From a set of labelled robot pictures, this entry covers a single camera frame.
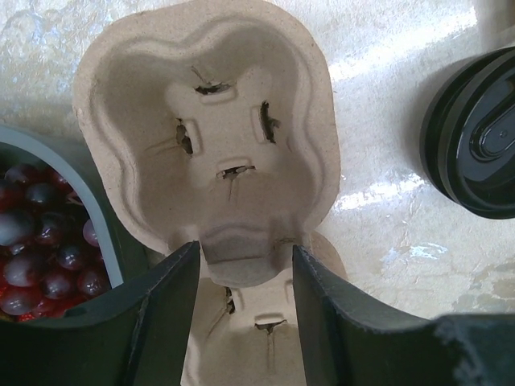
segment black plastic lid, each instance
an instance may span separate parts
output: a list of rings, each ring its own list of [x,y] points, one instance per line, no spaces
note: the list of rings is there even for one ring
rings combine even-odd
[[[515,217],[515,51],[451,98],[436,152],[443,189],[479,216]]]
[[[512,50],[510,47],[489,52],[467,64],[443,85],[426,112],[420,136],[422,166],[430,181],[450,199],[453,198],[447,193],[438,168],[438,148],[443,124],[459,93],[472,78],[492,61]]]

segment grape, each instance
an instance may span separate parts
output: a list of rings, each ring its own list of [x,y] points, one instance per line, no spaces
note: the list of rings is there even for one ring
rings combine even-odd
[[[23,243],[11,245],[9,247],[10,254],[13,256],[19,255],[21,252],[27,252],[31,250],[33,247],[30,241],[25,241]]]
[[[43,278],[47,264],[43,255],[24,252],[13,257],[3,268],[3,276],[11,285],[31,287]]]
[[[25,199],[34,207],[43,209],[55,207],[63,202],[63,196],[49,183],[30,185],[25,193]]]
[[[11,246],[34,234],[34,219],[26,211],[13,209],[0,213],[0,245]]]
[[[77,288],[84,295],[91,298],[102,295],[111,289],[109,278],[105,268],[100,265],[92,265],[86,268],[77,279]]]
[[[76,290],[75,275],[63,268],[54,268],[47,273],[40,284],[43,295],[49,299],[68,298]]]
[[[57,263],[70,271],[80,271],[89,264],[89,250],[82,244],[65,244],[57,252]]]
[[[0,296],[0,309],[9,315],[27,314],[38,305],[41,297],[42,294],[38,287],[11,286]]]
[[[39,218],[39,226],[35,233],[35,242],[41,245],[61,243],[71,230],[71,220],[62,213],[48,211]]]
[[[43,174],[32,165],[19,163],[6,171],[4,178],[12,183],[17,183],[22,187],[28,187],[33,183],[42,182]]]
[[[56,308],[49,312],[47,316],[51,318],[61,318],[64,313],[69,310],[70,308],[73,308],[75,306],[78,306],[81,303],[87,302],[88,299],[84,295],[76,295],[75,297],[71,299],[64,299],[56,304]]]
[[[64,194],[68,194],[73,191],[73,189],[70,186],[70,184],[68,183],[68,181],[66,179],[64,179],[64,177],[62,175],[60,175],[55,170],[53,170],[51,167],[48,168],[47,174],[48,174],[50,183],[54,187],[56,187],[57,189],[62,191]]]
[[[32,314],[39,318],[45,314],[48,314],[49,312],[52,312],[56,306],[57,302],[55,300],[51,300],[43,296],[38,305],[32,310]]]
[[[21,187],[6,181],[0,180],[0,211],[11,209],[23,201],[23,190]]]
[[[88,241],[88,244],[98,248],[97,233],[95,232],[95,228],[93,227],[91,220],[86,221],[86,224],[84,224],[84,227],[82,228],[82,236],[86,241]]]

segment bowl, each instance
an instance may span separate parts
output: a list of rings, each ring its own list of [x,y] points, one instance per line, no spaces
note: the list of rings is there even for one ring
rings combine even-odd
[[[0,125],[0,167],[6,169],[19,162],[47,163],[79,195],[97,231],[113,288],[148,269],[143,246],[114,214],[86,145]]]

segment red grape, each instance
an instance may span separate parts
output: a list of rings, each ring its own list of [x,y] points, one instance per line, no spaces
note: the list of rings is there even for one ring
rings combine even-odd
[[[8,287],[0,296],[0,309],[9,315],[23,315],[31,312],[43,295],[38,287]]]
[[[0,179],[0,211],[11,209],[22,201],[22,188],[11,181]]]
[[[34,234],[34,219],[26,211],[13,209],[0,213],[0,245],[11,246]]]
[[[91,298],[102,295],[111,289],[105,268],[92,265],[86,268],[77,279],[77,288],[84,295]]]
[[[57,302],[56,308],[53,311],[49,312],[47,316],[51,318],[61,318],[67,310],[75,306],[78,306],[81,303],[87,302],[87,300],[88,299],[81,294],[76,295],[71,299],[61,300]]]
[[[86,224],[84,224],[82,236],[86,241],[88,241],[88,244],[98,248],[97,233],[95,232],[95,228],[93,227],[91,220],[86,221]]]
[[[40,284],[43,295],[49,299],[68,298],[76,290],[75,275],[63,268],[54,268],[47,273]]]
[[[49,312],[52,312],[56,306],[57,302],[55,300],[51,300],[43,296],[38,305],[32,310],[32,314],[34,314],[34,316],[41,317],[45,314],[48,314]]]
[[[48,168],[47,174],[49,176],[50,183],[62,191],[64,194],[71,193],[73,191],[72,187],[68,183],[66,179],[59,173],[57,173],[52,168]]]
[[[40,183],[43,181],[43,173],[37,170],[32,165],[26,163],[19,163],[6,171],[4,178],[12,183],[17,183],[22,187],[27,187],[33,183]]]
[[[47,264],[43,255],[24,252],[13,257],[3,268],[3,276],[11,285],[31,287],[43,278]]]
[[[35,242],[41,245],[58,245],[71,230],[70,219],[62,213],[48,211],[39,218]]]
[[[80,271],[91,261],[89,250],[82,244],[64,244],[59,248],[57,263],[70,271]]]
[[[62,203],[64,197],[53,185],[36,183],[27,188],[25,200],[34,207],[48,209]]]

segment white surface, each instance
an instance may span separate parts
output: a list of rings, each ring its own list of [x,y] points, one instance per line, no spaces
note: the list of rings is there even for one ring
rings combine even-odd
[[[80,138],[70,86],[87,46],[113,20],[173,3],[4,0],[2,119]],[[350,281],[424,317],[515,310],[514,222],[469,214],[430,185],[418,160],[422,117],[449,66],[509,44],[513,2],[275,3],[311,31],[332,75],[341,190],[320,231]]]

